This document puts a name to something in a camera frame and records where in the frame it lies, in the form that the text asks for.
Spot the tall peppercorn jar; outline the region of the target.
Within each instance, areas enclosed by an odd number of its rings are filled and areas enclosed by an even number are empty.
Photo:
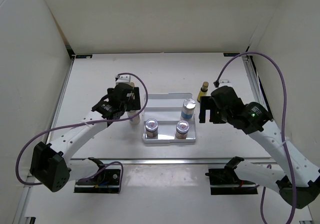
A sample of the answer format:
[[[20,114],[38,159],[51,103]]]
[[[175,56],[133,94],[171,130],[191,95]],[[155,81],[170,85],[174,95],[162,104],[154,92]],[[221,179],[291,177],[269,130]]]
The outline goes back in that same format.
[[[138,114],[139,110],[127,111],[127,117],[131,125],[137,125],[140,123],[140,115]]]
[[[185,99],[182,104],[182,110],[180,119],[181,120],[191,120],[196,107],[196,102],[194,99]]]

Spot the yellow sauce bottle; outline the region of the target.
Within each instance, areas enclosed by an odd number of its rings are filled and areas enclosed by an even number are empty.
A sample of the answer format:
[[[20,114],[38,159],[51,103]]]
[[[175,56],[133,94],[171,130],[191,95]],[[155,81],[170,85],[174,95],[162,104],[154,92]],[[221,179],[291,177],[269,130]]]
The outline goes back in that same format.
[[[207,92],[208,92],[208,88],[209,88],[209,82],[205,81],[203,82],[200,91],[198,93],[198,97],[197,97],[197,101],[200,102],[201,101],[201,97],[202,96],[206,96]]]
[[[132,86],[132,95],[135,94],[135,84],[134,82],[130,82],[130,85]]]

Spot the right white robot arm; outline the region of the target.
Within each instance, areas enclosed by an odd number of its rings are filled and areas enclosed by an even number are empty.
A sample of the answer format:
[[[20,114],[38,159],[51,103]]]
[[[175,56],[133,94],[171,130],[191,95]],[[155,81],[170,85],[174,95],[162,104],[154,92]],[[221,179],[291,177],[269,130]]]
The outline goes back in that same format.
[[[320,194],[319,167],[305,158],[288,140],[282,140],[270,113],[259,103],[245,104],[234,89],[222,86],[210,96],[200,99],[200,123],[230,124],[256,141],[282,168],[281,171],[266,169],[252,164],[242,157],[233,157],[224,167],[225,179],[235,184],[247,180],[263,185],[278,193],[294,208],[302,209]]]

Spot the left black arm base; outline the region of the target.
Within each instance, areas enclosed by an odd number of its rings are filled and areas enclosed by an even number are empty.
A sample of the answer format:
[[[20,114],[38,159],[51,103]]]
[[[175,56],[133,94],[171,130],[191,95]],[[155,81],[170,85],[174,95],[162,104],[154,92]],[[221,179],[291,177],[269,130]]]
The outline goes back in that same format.
[[[119,161],[104,164],[102,161],[89,157],[89,161],[98,167],[98,174],[83,177],[75,182],[74,193],[119,194],[123,180],[124,166]]]

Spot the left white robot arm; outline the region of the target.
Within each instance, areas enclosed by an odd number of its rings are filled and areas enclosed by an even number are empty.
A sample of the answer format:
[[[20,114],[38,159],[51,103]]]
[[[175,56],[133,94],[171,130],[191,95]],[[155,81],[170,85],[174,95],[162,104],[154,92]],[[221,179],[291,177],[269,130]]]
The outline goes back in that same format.
[[[128,83],[109,88],[89,111],[87,116],[61,137],[45,144],[39,142],[33,149],[30,173],[51,192],[57,192],[71,180],[85,179],[94,184],[103,182],[103,164],[88,157],[78,165],[70,163],[74,154],[98,133],[112,123],[123,121],[129,111],[141,110],[140,90]]]

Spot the short white-lid jar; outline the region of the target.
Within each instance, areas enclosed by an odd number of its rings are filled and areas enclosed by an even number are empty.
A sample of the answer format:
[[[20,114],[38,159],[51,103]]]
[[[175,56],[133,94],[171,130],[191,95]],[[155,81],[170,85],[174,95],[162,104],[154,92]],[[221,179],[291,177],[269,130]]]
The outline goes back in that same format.
[[[189,123],[187,121],[179,121],[175,129],[175,137],[178,139],[186,139],[188,131],[190,129]]]
[[[146,135],[149,138],[154,138],[156,136],[158,136],[158,121],[155,119],[148,119],[145,123],[145,131],[146,131]]]

